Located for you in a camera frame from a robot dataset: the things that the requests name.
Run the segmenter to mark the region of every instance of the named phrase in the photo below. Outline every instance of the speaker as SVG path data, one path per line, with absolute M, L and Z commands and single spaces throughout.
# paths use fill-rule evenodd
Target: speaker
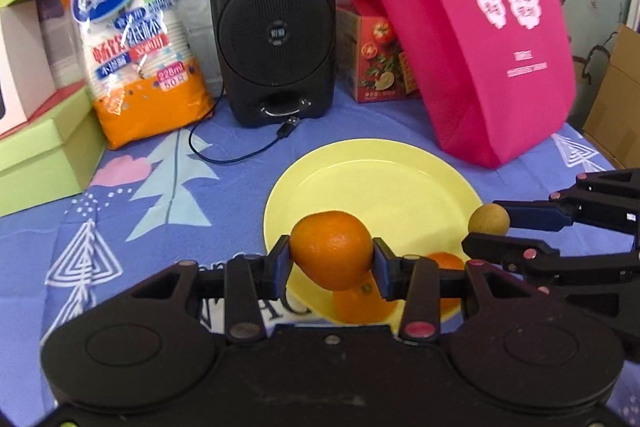
M 334 97 L 335 0 L 211 0 L 220 70 L 236 120 L 317 118 Z

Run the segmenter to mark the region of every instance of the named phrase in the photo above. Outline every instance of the red box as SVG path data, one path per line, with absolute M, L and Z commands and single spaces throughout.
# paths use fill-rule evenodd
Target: red box
M 357 102 L 420 96 L 415 77 L 380 0 L 350 0 L 337 10 L 338 78 Z

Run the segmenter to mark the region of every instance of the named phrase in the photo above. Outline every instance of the blue tablecloth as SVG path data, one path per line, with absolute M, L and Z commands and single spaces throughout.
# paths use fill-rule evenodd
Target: blue tablecloth
M 225 158 L 273 139 L 275 127 L 248 130 L 222 102 L 194 143 Z M 210 266 L 236 253 L 264 253 L 262 213 L 271 187 L 305 153 L 338 140 L 377 137 L 406 142 L 453 165 L 483 201 L 546 199 L 583 171 L 610 166 L 569 126 L 512 163 L 488 171 L 442 153 L 419 100 L 357 105 L 337 89 L 334 107 L 305 120 L 288 139 L 249 161 L 211 166 L 179 130 L 107 152 L 83 194 L 0 219 L 0 409 L 18 426 L 53 407 L 39 368 L 40 343 L 82 311 L 180 259 Z M 629 237 L 576 225 L 542 237 L 564 255 L 625 251 Z M 265 307 L 269 324 L 315 320 L 291 301 Z M 206 319 L 219 328 L 220 309 Z M 610 401 L 640 424 L 640 373 L 627 364 Z

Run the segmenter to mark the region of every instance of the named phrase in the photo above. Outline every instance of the pink bag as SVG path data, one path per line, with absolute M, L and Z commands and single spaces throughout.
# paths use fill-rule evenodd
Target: pink bag
M 382 0 L 440 147 L 487 168 L 558 130 L 575 97 L 558 0 Z

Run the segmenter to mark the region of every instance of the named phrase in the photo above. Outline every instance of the plate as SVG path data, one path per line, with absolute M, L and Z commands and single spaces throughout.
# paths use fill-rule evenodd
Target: plate
M 346 140 L 310 152 L 284 172 L 264 211 L 264 240 L 270 251 L 308 214 L 343 210 L 397 256 L 446 251 L 467 261 L 461 242 L 481 204 L 462 175 L 437 156 L 391 140 Z M 295 265 L 287 287 L 308 308 L 340 323 L 332 293 Z M 403 307 L 399 303 L 388 318 L 394 329 Z

